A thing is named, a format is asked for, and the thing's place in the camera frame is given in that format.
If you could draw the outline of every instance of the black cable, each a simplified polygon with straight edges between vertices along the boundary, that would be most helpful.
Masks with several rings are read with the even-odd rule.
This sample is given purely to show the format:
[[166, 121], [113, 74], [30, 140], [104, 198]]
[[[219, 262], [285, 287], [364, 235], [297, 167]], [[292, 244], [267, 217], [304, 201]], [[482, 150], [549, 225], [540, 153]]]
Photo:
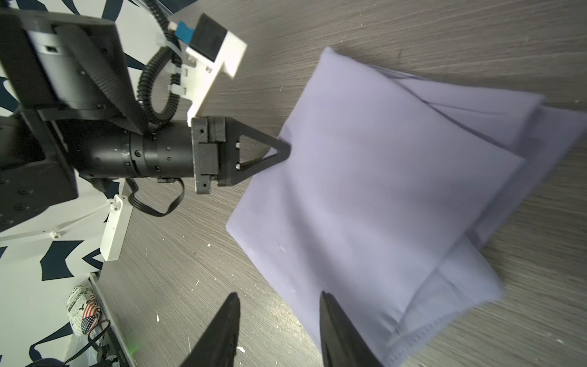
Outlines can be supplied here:
[[104, 319], [100, 322], [98, 322], [98, 325], [100, 325], [102, 322], [107, 321], [108, 325], [106, 325], [106, 327], [100, 331], [98, 333], [98, 335], [96, 335], [95, 338], [93, 338], [90, 342], [88, 342], [82, 349], [80, 349], [77, 353], [75, 353], [71, 358], [69, 358], [68, 360], [66, 360], [63, 365], [65, 366], [66, 364], [68, 364], [68, 362], [73, 361], [74, 359], [76, 359], [77, 357], [81, 356], [86, 350], [88, 350], [88, 348], [90, 348], [92, 346], [92, 344], [94, 344], [95, 342], [97, 342], [101, 337], [104, 336], [104, 334], [106, 334], [106, 332], [108, 331], [108, 328], [110, 327], [110, 320], [108, 319]]
[[130, 205], [139, 209], [143, 213], [146, 213], [146, 214], [153, 216], [153, 217], [164, 217], [164, 216], [168, 215], [169, 213], [174, 211], [175, 208], [177, 208], [180, 205], [181, 201], [183, 200], [184, 194], [185, 194], [185, 186], [183, 184], [183, 181], [181, 179], [173, 179], [173, 180], [178, 181], [180, 183], [181, 194], [175, 200], [173, 200], [171, 202], [171, 204], [169, 204], [169, 207], [167, 208], [167, 211], [165, 213], [161, 213], [161, 212], [151, 208], [147, 204], [142, 203], [139, 199], [134, 197], [134, 195], [139, 191], [139, 185], [137, 184], [137, 182], [134, 179], [126, 179], [126, 183], [129, 184], [130, 189], [132, 191], [131, 195], [129, 195]]
[[[175, 32], [167, 29], [169, 26], [169, 20], [167, 20], [167, 16], [161, 10], [156, 0], [144, 0], [143, 2], [151, 14], [153, 14], [155, 17], [155, 20], [159, 24], [159, 27], [161, 27], [165, 38], [179, 49], [180, 44], [177, 40]], [[176, 67], [181, 67], [181, 57], [179, 57], [168, 46], [161, 47], [159, 51], [157, 51], [157, 53], [155, 53], [155, 55], [149, 60], [147, 65], [145, 65], [145, 68], [139, 78], [139, 84], [137, 86], [137, 100], [139, 104], [143, 107], [145, 114], [149, 118], [149, 121], [159, 125], [166, 124], [171, 120], [171, 118], [173, 118], [173, 115], [177, 111], [177, 106], [180, 100], [178, 95], [169, 92], [167, 103], [161, 112], [156, 112], [153, 109], [153, 105], [151, 104], [153, 83], [169, 60], [171, 60], [171, 62]], [[179, 84], [180, 79], [180, 74], [173, 73], [171, 75], [170, 84]]]
[[37, 361], [32, 362], [31, 364], [27, 365], [26, 367], [60, 367], [60, 366], [67, 365], [69, 362], [71, 362], [74, 359], [76, 359], [77, 357], [81, 356], [86, 350], [88, 350], [88, 348], [90, 348], [92, 346], [92, 344], [97, 342], [101, 337], [104, 336], [104, 334], [106, 334], [106, 332], [108, 331], [108, 328], [110, 327], [110, 320], [104, 319], [104, 320], [98, 322], [98, 325], [100, 325], [101, 323], [106, 322], [106, 321], [108, 322], [108, 325], [106, 325], [106, 327], [102, 331], [100, 331], [100, 333], [98, 335], [96, 335], [95, 338], [90, 340], [82, 349], [80, 349], [77, 353], [75, 353], [71, 358], [69, 358], [65, 362], [61, 362], [60, 360], [55, 359], [55, 358], [42, 358], [42, 359], [39, 359]]

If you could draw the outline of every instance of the gray wood grain surface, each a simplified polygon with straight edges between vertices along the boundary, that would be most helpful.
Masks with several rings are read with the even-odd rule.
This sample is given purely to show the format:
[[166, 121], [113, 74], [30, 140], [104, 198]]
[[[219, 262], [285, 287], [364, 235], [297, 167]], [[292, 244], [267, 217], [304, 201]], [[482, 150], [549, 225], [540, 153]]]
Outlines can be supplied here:
[[[195, 23], [202, 12], [249, 45], [236, 79], [219, 80], [206, 113], [273, 136], [326, 46], [435, 80], [529, 90], [557, 107], [587, 109], [584, 0], [199, 0], [174, 19]], [[158, 85], [156, 104], [165, 88]], [[182, 103], [176, 117], [187, 108]], [[245, 158], [265, 152], [243, 145]], [[159, 210], [179, 191], [139, 183], [139, 197]], [[231, 291], [242, 302], [237, 366], [322, 365], [287, 305], [225, 232], [246, 186], [199, 197], [187, 190], [164, 218], [133, 213], [120, 259], [104, 265], [100, 282], [139, 366], [178, 365]], [[406, 365], [587, 365], [586, 139], [483, 252], [505, 300], [460, 318]]]

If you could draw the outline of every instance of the american flag design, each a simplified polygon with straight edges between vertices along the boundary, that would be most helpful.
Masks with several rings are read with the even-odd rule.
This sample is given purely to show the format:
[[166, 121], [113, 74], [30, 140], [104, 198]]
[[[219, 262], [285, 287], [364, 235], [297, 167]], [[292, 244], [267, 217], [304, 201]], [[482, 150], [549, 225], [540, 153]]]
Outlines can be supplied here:
[[78, 285], [68, 298], [69, 323], [75, 335], [87, 335], [100, 321], [100, 306], [91, 288]]

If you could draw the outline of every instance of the black cable tube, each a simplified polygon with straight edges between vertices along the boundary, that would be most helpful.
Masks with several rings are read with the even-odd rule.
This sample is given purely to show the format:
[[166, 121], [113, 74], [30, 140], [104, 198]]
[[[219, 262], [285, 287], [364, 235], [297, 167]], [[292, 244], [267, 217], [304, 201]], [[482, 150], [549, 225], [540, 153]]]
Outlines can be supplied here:
[[[161, 27], [165, 38], [173, 43], [178, 49], [180, 48], [179, 41], [175, 36], [175, 33], [167, 27], [169, 26], [169, 20], [167, 16], [161, 10], [156, 0], [144, 0], [144, 4], [147, 6], [151, 14], [155, 17], [155, 20]], [[179, 57], [171, 48], [168, 46], [161, 47], [159, 51], [149, 60], [141, 73], [139, 84], [137, 86], [137, 100], [143, 107], [145, 114], [147, 115], [150, 122], [155, 124], [166, 124], [169, 122], [177, 110], [180, 97], [176, 94], [169, 92], [167, 103], [161, 112], [156, 112], [151, 104], [151, 93], [153, 91], [153, 83], [163, 70], [167, 62], [171, 62], [178, 68], [181, 67], [181, 57]], [[171, 75], [171, 84], [179, 84], [181, 79], [180, 74]]]

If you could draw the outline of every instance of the light purple fabric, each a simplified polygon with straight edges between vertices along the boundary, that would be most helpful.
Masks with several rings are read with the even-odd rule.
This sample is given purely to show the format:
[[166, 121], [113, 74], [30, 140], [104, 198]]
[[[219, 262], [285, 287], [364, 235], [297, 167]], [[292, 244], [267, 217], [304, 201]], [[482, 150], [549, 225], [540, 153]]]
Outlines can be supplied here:
[[541, 102], [326, 49], [280, 134], [290, 158], [251, 180], [227, 230], [318, 347], [327, 291], [397, 366], [502, 295], [477, 248], [586, 126]]

